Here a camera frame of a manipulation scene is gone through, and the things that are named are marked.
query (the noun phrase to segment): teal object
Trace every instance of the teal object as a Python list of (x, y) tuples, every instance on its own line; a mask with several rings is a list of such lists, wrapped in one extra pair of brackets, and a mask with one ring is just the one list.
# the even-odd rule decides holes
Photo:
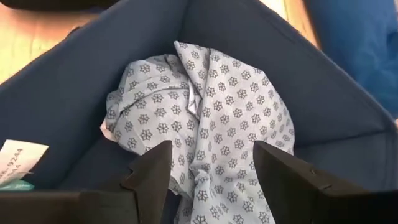
[(7, 191), (14, 191), (14, 190), (32, 190), (35, 186), (32, 184), (23, 181), (23, 180), (17, 180), (14, 182), (11, 182), (10, 184), (7, 184), (6, 186), (0, 187), (0, 191), (2, 190), (7, 190)]

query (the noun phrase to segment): light blue fabric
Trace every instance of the light blue fabric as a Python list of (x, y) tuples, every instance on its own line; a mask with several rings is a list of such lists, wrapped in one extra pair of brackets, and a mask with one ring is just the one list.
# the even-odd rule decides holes
[(394, 0), (305, 1), (322, 50), (398, 118)]

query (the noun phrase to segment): star print pattern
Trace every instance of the star print pattern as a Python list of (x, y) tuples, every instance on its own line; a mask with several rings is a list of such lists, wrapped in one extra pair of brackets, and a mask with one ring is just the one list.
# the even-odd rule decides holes
[(107, 128), (128, 151), (173, 142), (176, 223), (273, 223), (253, 142), (292, 153), (294, 127), (264, 72), (215, 49), (175, 43), (177, 55), (131, 63), (107, 97)]

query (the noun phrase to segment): paper tag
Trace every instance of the paper tag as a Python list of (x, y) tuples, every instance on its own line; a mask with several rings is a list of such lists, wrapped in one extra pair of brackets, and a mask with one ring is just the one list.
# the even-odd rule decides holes
[(23, 178), (48, 148), (42, 144), (6, 140), (0, 151), (0, 185)]
[(32, 190), (34, 187), (35, 186), (26, 181), (17, 180), (7, 184), (4, 187), (0, 187), (0, 191), (15, 191), (15, 190), (25, 191), (25, 190)]

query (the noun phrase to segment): wooden floor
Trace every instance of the wooden floor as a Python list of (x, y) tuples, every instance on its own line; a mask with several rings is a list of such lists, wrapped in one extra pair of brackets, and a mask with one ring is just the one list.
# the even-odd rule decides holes
[[(261, 0), (316, 45), (302, 0)], [(96, 15), (16, 11), (0, 3), (0, 83)]]

